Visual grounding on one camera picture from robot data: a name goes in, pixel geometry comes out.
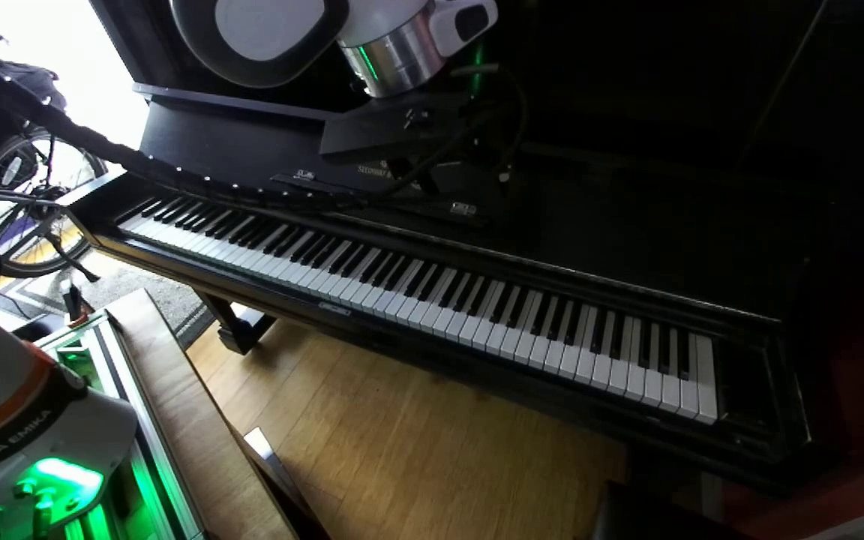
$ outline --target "black piano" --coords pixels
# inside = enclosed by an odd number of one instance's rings
[[[242,91],[164,4],[92,7],[150,99],[140,150],[224,181],[98,181],[73,204],[98,250],[729,479],[820,471],[809,336],[864,216],[859,0],[501,4],[476,53],[531,99],[512,181],[445,161],[457,197],[353,209],[263,204],[390,182],[321,157],[364,106],[343,58]]]

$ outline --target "green light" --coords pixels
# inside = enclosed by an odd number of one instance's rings
[[[35,501],[43,528],[55,528],[88,510],[101,489],[101,475],[66,458],[38,458],[15,479],[15,497]]]
[[[62,458],[43,458],[32,465],[38,475],[51,475],[56,479],[66,482],[79,482],[85,493],[98,493],[101,487],[101,475],[81,467],[75,462],[62,462]]]
[[[364,60],[364,67],[368,68],[368,77],[378,81],[378,68],[376,68],[368,51],[365,51],[365,49],[353,49],[353,53],[358,53],[358,58]]]
[[[476,46],[476,49],[474,49],[474,58],[470,58],[470,67],[474,67],[474,68],[484,68],[484,63],[485,63],[485,49]],[[479,95],[479,94],[484,94],[484,73],[476,73],[476,75],[470,77],[470,95]]]

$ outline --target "piano key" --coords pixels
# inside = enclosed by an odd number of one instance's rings
[[[454,286],[447,288],[447,293],[445,293],[445,306],[438,309],[438,319],[436,319],[436,332],[447,332],[447,328],[450,328],[450,319],[457,314],[457,297],[460,297],[460,290],[464,288],[470,281],[470,272],[457,272],[457,278],[454,278]]]
[[[665,339],[663,343],[665,343],[668,369],[663,371],[663,401],[661,401],[661,407],[678,413],[678,332],[672,328],[665,328]]]
[[[145,200],[120,229],[697,424],[720,417],[700,332],[204,200]]]
[[[445,290],[454,286],[457,272],[460,272],[457,266],[445,266],[436,290],[428,293],[427,311],[423,311],[423,328],[427,328],[427,329],[436,329],[436,320],[438,320],[438,311],[441,311],[441,297],[445,297]]]
[[[689,332],[678,332],[678,410],[687,417],[700,417],[700,383],[692,379],[692,353],[689,353]]]
[[[557,332],[557,343],[553,349],[562,356],[557,371],[567,379],[577,376],[577,363],[580,363],[577,328],[580,328],[580,303],[567,301],[562,332]]]
[[[709,336],[692,336],[697,353],[697,383],[700,383],[700,420],[713,424],[720,417],[718,387],[713,387],[713,344]]]
[[[416,328],[427,328],[427,323],[428,323],[428,319],[427,319],[427,311],[428,311],[428,297],[431,297],[431,290],[441,286],[441,272],[445,272],[445,266],[438,264],[438,266],[428,272],[427,286],[420,288],[416,303],[414,303],[414,311],[410,311],[410,323],[416,323]]]
[[[626,383],[623,383],[623,394],[631,400],[645,400],[645,369],[641,369],[641,319],[632,319],[631,320],[631,350],[623,353],[626,359]]]
[[[535,328],[535,320],[541,314],[542,301],[546,297],[541,290],[527,290],[522,314],[515,320],[515,329],[501,339],[501,350],[510,353],[519,363],[527,363],[531,343],[535,343],[535,329],[531,328]]]
[[[603,319],[603,332],[601,332],[603,343],[596,349],[594,371],[592,371],[592,383],[596,383],[596,387],[609,387],[612,356],[607,353],[609,349],[603,349],[603,344],[612,343],[612,329],[615,329],[615,311],[609,309]]]
[[[414,320],[410,311],[416,309],[420,290],[427,288],[427,281],[431,278],[436,269],[438,269],[438,264],[427,264],[427,266],[420,269],[420,275],[414,278],[414,288],[410,288],[407,301],[404,301],[402,309],[400,309],[400,319],[402,319],[402,320],[407,320],[407,323]]]
[[[393,272],[381,281],[381,290],[378,290],[378,297],[376,297],[376,303],[373,303],[376,311],[381,311],[381,314],[388,311],[388,306],[393,303],[395,286],[400,286],[402,275],[407,272],[410,262],[414,262],[414,257],[407,257],[407,254],[395,254],[395,266],[393,266]]]
[[[647,323],[647,371],[645,371],[645,401],[663,401],[663,371],[661,371],[661,323]]]
[[[609,389],[623,394],[626,389],[626,376],[631,376],[631,353],[632,343],[639,339],[635,332],[635,319],[615,311],[615,339],[609,349],[612,369],[609,369]]]
[[[460,343],[474,343],[474,329],[479,328],[484,306],[485,301],[493,301],[493,293],[495,293],[495,278],[485,278],[484,288],[474,293],[470,309],[464,311],[467,319],[460,329]]]
[[[393,301],[388,306],[388,314],[395,319],[395,311],[402,309],[402,303],[407,301],[404,290],[414,281],[414,275],[427,266],[427,262],[414,257],[407,264],[407,269],[402,272],[400,286],[393,288]]]
[[[515,309],[515,303],[519,303],[519,293],[522,293],[522,288],[519,286],[510,286],[508,290],[504,290],[504,309],[501,309],[501,314],[499,314],[499,320],[495,320],[495,328],[493,328],[493,332],[489,332],[489,343],[485,343],[485,350],[493,350],[493,353],[501,353],[501,343],[504,343],[504,332],[510,329],[510,311]]]
[[[546,297],[549,297],[549,303],[546,303],[546,319],[542,319],[542,323],[541,323],[541,332],[535,336],[527,363],[553,371],[553,365],[546,365],[546,363],[549,363],[549,332],[553,332],[557,297],[556,297],[556,293],[546,293]]]
[[[464,286],[462,303],[460,303],[460,309],[457,309],[457,314],[450,319],[450,328],[447,328],[450,339],[460,339],[460,332],[464,328],[464,319],[467,319],[467,306],[476,297],[476,290],[484,288],[484,281],[485,281],[484,275],[470,275],[470,281]]]
[[[485,343],[489,343],[489,332],[493,332],[493,314],[495,314],[495,306],[499,306],[499,297],[504,293],[504,281],[493,281],[493,290],[485,293],[485,301],[484,301],[484,309],[479,309],[479,323],[474,328],[474,336],[470,336],[470,343],[476,344],[476,349],[485,349]]]
[[[577,350],[580,350],[577,380],[581,380],[581,383],[592,383],[592,376],[594,376],[594,350],[592,350],[594,323],[596,323],[596,309],[581,303],[580,336],[577,336]]]

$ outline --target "piano body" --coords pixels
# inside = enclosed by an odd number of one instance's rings
[[[263,204],[267,187],[390,182],[317,153],[359,106],[343,60],[240,91],[183,51],[164,4],[92,7],[150,95],[140,150],[236,182],[202,197],[105,177],[73,200],[98,250],[729,479],[789,489],[822,467],[807,336],[864,171],[864,114],[839,108],[864,99],[836,41],[864,35],[851,4],[504,4],[485,53],[535,99],[515,177],[436,167],[476,219],[428,216],[441,197]],[[565,35],[577,51],[549,58]]]

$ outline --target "floor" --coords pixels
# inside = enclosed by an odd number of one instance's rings
[[[224,417],[262,429],[345,538],[587,538],[623,448],[531,407],[275,320],[240,356],[190,356]]]

